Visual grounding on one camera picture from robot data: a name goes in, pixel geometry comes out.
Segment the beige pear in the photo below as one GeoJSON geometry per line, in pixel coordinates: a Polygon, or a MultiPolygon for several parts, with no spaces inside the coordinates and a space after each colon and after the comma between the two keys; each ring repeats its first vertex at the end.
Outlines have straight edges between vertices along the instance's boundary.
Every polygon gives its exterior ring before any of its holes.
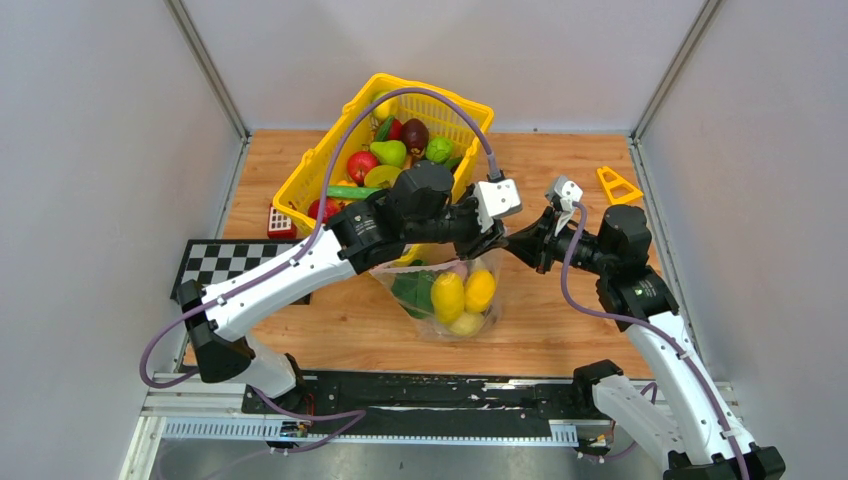
{"type": "Polygon", "coordinates": [[[458,337],[472,337],[484,326],[485,317],[480,313],[463,312],[448,327],[448,331],[458,337]]]}

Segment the green white bok choy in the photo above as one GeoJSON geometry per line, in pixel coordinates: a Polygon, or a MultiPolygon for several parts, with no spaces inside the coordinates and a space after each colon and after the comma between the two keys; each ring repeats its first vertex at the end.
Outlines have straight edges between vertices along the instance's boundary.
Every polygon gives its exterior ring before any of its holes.
{"type": "Polygon", "coordinates": [[[394,276],[390,291],[401,307],[412,317],[420,320],[432,320],[434,308],[431,301],[431,289],[436,274],[430,270],[421,270],[426,263],[415,260],[411,263],[414,270],[394,276]]]}

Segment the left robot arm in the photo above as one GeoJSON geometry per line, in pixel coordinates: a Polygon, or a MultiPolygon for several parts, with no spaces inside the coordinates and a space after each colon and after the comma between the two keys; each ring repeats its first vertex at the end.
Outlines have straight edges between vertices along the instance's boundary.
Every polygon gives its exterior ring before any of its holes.
{"type": "Polygon", "coordinates": [[[503,246],[502,220],[522,208],[515,181],[496,171],[470,185],[457,203],[452,187],[447,168],[421,161],[392,187],[344,207],[253,269],[217,284],[183,283],[177,299],[200,379],[248,383],[279,411],[298,411],[306,386],[288,358],[249,343],[252,328],[315,290],[400,258],[409,245],[452,244],[461,259],[503,246]]]}

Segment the clear zip top bag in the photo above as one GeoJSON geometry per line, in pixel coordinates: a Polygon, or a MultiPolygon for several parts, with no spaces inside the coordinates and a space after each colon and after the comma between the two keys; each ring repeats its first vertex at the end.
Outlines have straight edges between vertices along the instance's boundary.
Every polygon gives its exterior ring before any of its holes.
{"type": "Polygon", "coordinates": [[[501,319],[501,266],[496,251],[461,260],[448,245],[416,245],[370,274],[412,319],[420,337],[463,341],[501,319]]]}

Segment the purple onion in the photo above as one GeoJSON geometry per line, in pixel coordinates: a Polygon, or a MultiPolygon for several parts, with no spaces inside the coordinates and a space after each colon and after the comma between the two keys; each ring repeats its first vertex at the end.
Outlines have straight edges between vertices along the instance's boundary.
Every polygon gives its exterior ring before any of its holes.
{"type": "Polygon", "coordinates": [[[459,278],[460,278],[462,281],[465,281],[465,279],[466,279],[466,278],[468,277],[468,275],[469,275],[469,267],[468,267],[468,264],[467,264],[466,262],[463,262],[463,261],[458,261],[458,262],[454,263],[454,264],[453,264],[453,265],[452,265],[452,266],[448,269],[448,271],[449,271],[449,272],[452,272],[452,273],[454,273],[454,274],[456,274],[456,275],[458,275],[458,276],[459,276],[459,278]]]}

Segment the yellow plastic basket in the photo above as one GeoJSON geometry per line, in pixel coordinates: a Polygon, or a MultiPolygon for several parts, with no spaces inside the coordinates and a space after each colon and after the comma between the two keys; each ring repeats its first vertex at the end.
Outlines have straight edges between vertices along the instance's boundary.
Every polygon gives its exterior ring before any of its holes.
{"type": "MultiPolygon", "coordinates": [[[[489,130],[495,118],[491,107],[451,91],[386,73],[373,75],[353,99],[344,105],[340,117],[317,146],[303,154],[297,168],[273,197],[275,208],[291,218],[300,234],[308,236],[314,229],[315,221],[308,215],[308,208],[319,199],[328,164],[343,134],[351,128],[361,111],[380,94],[408,87],[425,88],[450,99],[466,112],[483,133],[489,130]]],[[[387,111],[393,113],[400,122],[418,119],[428,128],[431,136],[452,140],[453,156],[463,158],[453,173],[452,200],[458,201],[472,181],[477,160],[486,157],[474,131],[452,108],[426,95],[405,94],[390,99],[388,103],[390,108],[387,111]]]]}

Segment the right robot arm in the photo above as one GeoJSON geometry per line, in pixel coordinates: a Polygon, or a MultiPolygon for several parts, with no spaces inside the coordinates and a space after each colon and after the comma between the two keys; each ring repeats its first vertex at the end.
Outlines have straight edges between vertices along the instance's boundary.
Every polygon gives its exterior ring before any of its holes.
{"type": "Polygon", "coordinates": [[[601,311],[564,296],[574,309],[611,319],[649,365],[668,406],[662,411],[637,392],[610,360],[575,370],[571,403],[584,417],[603,413],[658,465],[665,479],[779,479],[786,472],[774,446],[760,446],[710,378],[679,305],[649,265],[652,234],[640,207],[606,209],[598,232],[568,224],[547,208],[531,226],[511,234],[506,250],[539,273],[560,262],[597,275],[601,311]]]}

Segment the yellow lemon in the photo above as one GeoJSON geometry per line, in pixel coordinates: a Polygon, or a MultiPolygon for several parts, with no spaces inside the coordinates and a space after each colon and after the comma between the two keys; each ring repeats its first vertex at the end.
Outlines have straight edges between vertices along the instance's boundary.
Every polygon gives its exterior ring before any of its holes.
{"type": "Polygon", "coordinates": [[[491,305],[497,282],[494,275],[486,269],[472,272],[465,283],[465,310],[469,313],[482,313],[491,305]]]}

